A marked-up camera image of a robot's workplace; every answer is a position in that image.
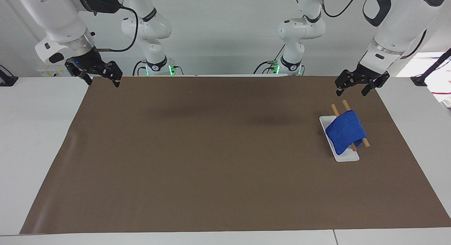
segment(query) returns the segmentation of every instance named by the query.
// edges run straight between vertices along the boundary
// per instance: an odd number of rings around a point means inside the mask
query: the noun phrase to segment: white plate
[[[357,152],[354,152],[352,150],[351,146],[348,146],[348,148],[341,155],[337,155],[335,148],[334,148],[334,144],[332,143],[332,141],[326,134],[326,128],[335,120],[335,118],[336,118],[335,115],[321,116],[319,118],[319,121],[322,126],[322,130],[324,131],[324,135],[326,136],[326,139],[329,142],[329,146],[330,146],[330,149],[332,150],[332,153],[334,154],[335,160],[338,163],[347,163],[350,161],[358,161],[360,159],[359,154],[357,154]]]

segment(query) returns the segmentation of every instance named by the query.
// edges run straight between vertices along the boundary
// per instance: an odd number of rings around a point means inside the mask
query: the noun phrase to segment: brown mat
[[[334,78],[95,78],[21,234],[451,226],[376,92],[337,163]]]

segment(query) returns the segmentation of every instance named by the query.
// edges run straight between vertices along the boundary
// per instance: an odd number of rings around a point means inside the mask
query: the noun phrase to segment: blue towel
[[[362,144],[366,136],[357,114],[350,110],[337,117],[327,128],[326,134],[332,141],[338,155],[342,154],[351,143],[356,147]]]

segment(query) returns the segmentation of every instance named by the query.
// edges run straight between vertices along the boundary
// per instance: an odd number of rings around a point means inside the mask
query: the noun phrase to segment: white table
[[[441,102],[440,105],[442,105],[442,107],[445,108],[445,110],[447,111],[448,115],[451,117],[451,108],[447,108],[443,102]]]
[[[77,78],[21,78],[0,88],[0,244],[451,244],[451,228],[294,232],[17,235],[87,90]],[[378,89],[451,215],[451,118],[410,79]]]

